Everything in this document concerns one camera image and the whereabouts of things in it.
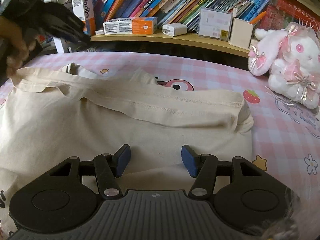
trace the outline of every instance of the gingham pattern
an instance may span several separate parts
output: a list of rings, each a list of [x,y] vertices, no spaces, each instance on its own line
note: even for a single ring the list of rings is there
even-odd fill
[[[254,90],[261,100],[258,104],[248,103],[255,122],[254,158],[259,155],[266,159],[267,172],[291,188],[310,185],[312,190],[319,190],[320,167],[315,166],[320,164],[320,122],[306,108],[287,109],[268,95],[267,78],[200,60],[131,52],[55,54],[38,57],[28,66],[57,70],[71,62],[100,75],[100,71],[109,69],[103,74],[105,76],[142,68],[159,81],[186,80],[195,90],[228,89],[241,94]],[[11,88],[9,82],[1,87],[0,102],[5,100]],[[307,169],[310,162],[313,167]]]

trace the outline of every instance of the orange marker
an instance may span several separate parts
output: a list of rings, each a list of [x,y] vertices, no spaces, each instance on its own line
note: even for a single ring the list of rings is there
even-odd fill
[[[255,17],[253,20],[251,20],[249,23],[250,24],[255,24],[258,21],[260,21],[263,17],[265,17],[265,15],[267,14],[267,12],[262,12],[261,14],[259,14],[257,17]]]

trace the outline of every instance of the orange and white box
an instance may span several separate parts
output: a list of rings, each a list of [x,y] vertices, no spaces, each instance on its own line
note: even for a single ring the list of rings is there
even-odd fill
[[[73,13],[84,22],[84,33],[95,35],[96,22],[94,20],[92,0],[72,0]]]
[[[153,34],[156,17],[133,17],[108,20],[103,23],[104,34]]]

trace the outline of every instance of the bookshelf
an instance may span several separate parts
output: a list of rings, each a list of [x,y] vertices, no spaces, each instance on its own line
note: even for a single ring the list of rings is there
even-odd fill
[[[184,35],[170,37],[157,30],[155,34],[111,34],[111,35],[96,35],[91,37],[91,41],[151,41],[187,45],[204,49],[212,49],[221,52],[230,53],[233,55],[248,57],[249,49],[242,49],[230,45],[226,41],[220,41],[211,38],[199,37],[195,33],[187,33]]]

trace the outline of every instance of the person's arm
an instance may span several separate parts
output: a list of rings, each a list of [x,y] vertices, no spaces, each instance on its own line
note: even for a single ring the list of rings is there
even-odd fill
[[[21,28],[2,16],[0,16],[0,36],[8,39],[14,47],[14,51],[7,58],[7,76],[11,77],[17,69],[22,67],[23,61],[29,57],[29,51],[35,48],[36,42],[27,47]]]

